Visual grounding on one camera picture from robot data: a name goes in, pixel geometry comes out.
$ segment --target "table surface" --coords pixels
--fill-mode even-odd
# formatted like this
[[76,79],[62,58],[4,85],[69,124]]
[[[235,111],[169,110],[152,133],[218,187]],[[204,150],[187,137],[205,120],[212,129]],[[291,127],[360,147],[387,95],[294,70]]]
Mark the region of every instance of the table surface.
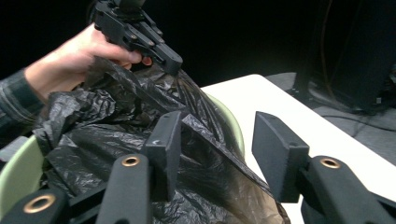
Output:
[[[310,146],[310,157],[325,155],[343,161],[368,190],[396,202],[396,166],[265,77],[248,75],[203,87],[202,90],[222,101],[232,111],[244,136],[246,163],[261,178],[265,179],[251,153],[256,111],[282,119]],[[301,202],[302,197],[299,203],[282,203],[293,224],[304,223]]]

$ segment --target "black background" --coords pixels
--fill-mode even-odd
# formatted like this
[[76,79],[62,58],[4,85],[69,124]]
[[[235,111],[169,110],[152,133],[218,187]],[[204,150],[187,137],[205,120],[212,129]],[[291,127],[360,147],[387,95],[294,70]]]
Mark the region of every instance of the black background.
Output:
[[[86,25],[91,0],[0,1],[2,77],[27,66]],[[294,72],[304,60],[317,1],[147,0],[182,68],[200,86],[248,74]]]

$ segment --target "black plastic bag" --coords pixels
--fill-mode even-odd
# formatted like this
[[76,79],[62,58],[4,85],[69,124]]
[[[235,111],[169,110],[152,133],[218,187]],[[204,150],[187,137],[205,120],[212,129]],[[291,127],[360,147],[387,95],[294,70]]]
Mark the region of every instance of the black plastic bag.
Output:
[[49,166],[45,181],[70,197],[105,183],[114,160],[138,153],[158,118],[180,110],[177,190],[153,203],[154,223],[289,223],[268,186],[243,162],[219,109],[180,71],[132,73],[97,58],[83,88],[55,92],[34,133]]

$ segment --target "plaid shirt sleeve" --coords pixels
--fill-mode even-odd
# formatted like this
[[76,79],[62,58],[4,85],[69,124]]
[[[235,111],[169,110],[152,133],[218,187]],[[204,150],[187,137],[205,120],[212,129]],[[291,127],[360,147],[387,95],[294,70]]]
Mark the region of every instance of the plaid shirt sleeve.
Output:
[[0,81],[0,148],[31,131],[43,107],[23,72]]

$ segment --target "black equipment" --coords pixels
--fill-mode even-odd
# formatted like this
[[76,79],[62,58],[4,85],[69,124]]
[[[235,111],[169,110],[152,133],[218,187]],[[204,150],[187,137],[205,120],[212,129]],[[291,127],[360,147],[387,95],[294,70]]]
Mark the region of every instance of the black equipment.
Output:
[[60,189],[18,201],[1,223],[152,223],[151,202],[171,201],[180,158],[181,112],[161,116],[142,154],[118,158],[107,183],[68,200]]
[[[170,201],[180,156],[180,112],[161,117],[143,154],[118,158],[109,181],[76,198],[42,189],[20,200],[8,223],[151,223],[150,202]],[[252,152],[279,203],[297,203],[307,224],[396,223],[396,203],[366,189],[348,166],[308,156],[309,146],[282,120],[256,113]]]
[[297,71],[292,93],[346,105],[352,112],[373,113],[396,105],[396,2],[393,0],[321,0],[311,45]]
[[314,223],[396,223],[396,203],[370,192],[349,167],[308,156],[309,146],[279,118],[256,113],[252,152],[280,203],[304,196],[302,215]]
[[95,6],[95,28],[111,43],[139,50],[170,75],[177,75],[183,60],[162,39],[163,32],[141,8],[145,0],[100,0]]

